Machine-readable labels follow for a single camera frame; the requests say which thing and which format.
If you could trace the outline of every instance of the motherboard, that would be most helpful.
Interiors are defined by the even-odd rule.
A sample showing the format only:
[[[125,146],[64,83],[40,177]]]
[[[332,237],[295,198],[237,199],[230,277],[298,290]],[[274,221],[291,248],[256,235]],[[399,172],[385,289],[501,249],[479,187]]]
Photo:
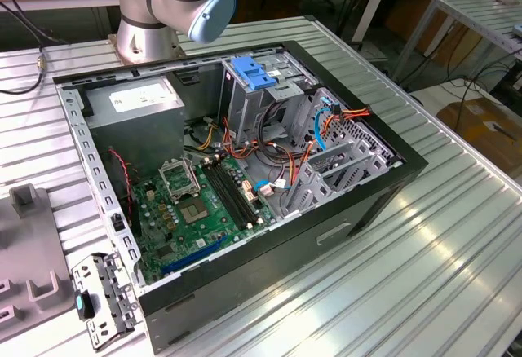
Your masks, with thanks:
[[[207,165],[172,163],[135,184],[141,224],[136,240],[146,283],[275,223],[269,205],[252,197],[249,187],[246,172],[232,158]]]

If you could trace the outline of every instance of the ram slot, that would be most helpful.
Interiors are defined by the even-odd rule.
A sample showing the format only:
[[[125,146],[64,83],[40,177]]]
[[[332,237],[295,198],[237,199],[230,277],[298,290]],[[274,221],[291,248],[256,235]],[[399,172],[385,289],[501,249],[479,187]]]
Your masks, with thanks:
[[[229,192],[233,192],[233,196],[235,197],[235,203],[239,206],[241,213],[245,219],[249,220],[249,223],[255,223],[257,217],[255,216],[252,209],[249,207],[248,202],[246,202],[245,197],[242,195],[240,189],[236,187],[230,175],[223,169],[221,165],[216,168],[218,172],[218,176],[227,186]]]
[[[209,183],[240,230],[253,225],[257,218],[238,191],[233,181],[220,165],[203,169]]]

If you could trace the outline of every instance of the blue pcie slot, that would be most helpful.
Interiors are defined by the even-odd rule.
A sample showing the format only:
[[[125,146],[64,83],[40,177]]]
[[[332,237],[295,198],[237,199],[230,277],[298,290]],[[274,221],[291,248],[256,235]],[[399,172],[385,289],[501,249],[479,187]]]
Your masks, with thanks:
[[[161,273],[163,275],[171,273],[172,271],[179,270],[201,258],[204,258],[212,253],[215,253],[219,250],[219,246],[227,239],[227,235],[219,238],[217,241],[212,243],[211,245],[207,245],[205,248],[196,251],[195,253],[191,253],[187,255],[185,258],[181,258],[176,262],[172,262],[161,268]]]

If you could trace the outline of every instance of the gray power supply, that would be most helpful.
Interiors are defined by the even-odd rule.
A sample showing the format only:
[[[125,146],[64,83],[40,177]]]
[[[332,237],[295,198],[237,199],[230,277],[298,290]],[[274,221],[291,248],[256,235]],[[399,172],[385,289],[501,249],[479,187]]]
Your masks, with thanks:
[[[93,112],[86,123],[99,153],[116,148],[144,175],[181,157],[184,104],[165,77],[96,88],[86,98]]]

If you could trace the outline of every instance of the green motherboard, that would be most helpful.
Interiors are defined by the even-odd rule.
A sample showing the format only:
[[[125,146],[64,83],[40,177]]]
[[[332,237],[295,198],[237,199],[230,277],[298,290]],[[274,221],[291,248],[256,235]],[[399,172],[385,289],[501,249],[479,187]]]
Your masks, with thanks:
[[[246,198],[241,188],[243,181],[249,182],[245,172],[232,158],[223,160],[220,165],[235,184],[233,187]],[[237,225],[201,165],[192,170],[201,189],[199,195],[183,196],[177,203],[170,198],[159,173],[132,187],[141,224],[141,236],[135,238],[141,252],[140,268],[147,284],[276,222],[268,204],[259,198],[253,203],[246,202],[257,222],[248,227]],[[167,179],[170,189],[190,183],[183,169],[176,169]]]

